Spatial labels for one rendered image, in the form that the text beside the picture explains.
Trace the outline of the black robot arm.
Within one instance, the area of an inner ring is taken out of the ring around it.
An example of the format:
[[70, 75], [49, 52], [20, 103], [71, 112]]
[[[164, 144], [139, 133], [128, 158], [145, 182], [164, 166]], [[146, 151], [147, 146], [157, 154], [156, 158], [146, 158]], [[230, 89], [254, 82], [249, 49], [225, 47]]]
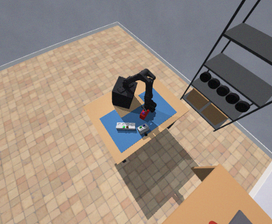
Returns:
[[[150, 78], [148, 78], [148, 77]], [[145, 109], [149, 109], [151, 113], [155, 111], [155, 107], [157, 104], [152, 100], [153, 98], [153, 93], [152, 93], [152, 88], [153, 88], [153, 82], [156, 79], [156, 77], [148, 70], [144, 69], [140, 73], [137, 73], [133, 76], [129, 76], [123, 81], [123, 85], [119, 86], [117, 90], [121, 93], [128, 89], [129, 87], [133, 86], [133, 82], [141, 80], [145, 82], [145, 96], [144, 96], [144, 103], [145, 103]], [[148, 106], [149, 105], [149, 106]]]

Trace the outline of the blue bench mat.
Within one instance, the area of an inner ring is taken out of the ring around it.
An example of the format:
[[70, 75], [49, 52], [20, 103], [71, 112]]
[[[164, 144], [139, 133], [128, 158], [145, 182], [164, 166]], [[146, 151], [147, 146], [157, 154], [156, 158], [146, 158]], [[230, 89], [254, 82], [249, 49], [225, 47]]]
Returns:
[[[149, 126], [149, 131], [146, 132], [148, 134], [172, 115], [177, 113], [154, 88], [152, 89], [152, 93], [152, 100], [157, 104], [157, 106], [153, 113], [149, 111], [144, 120], [140, 118], [140, 113], [143, 110], [141, 106], [144, 104], [122, 118], [118, 115], [115, 109], [100, 118], [100, 121], [121, 153], [145, 136], [144, 134], [140, 135], [137, 127], [146, 123]], [[135, 130], [116, 129], [117, 122], [135, 123]]]

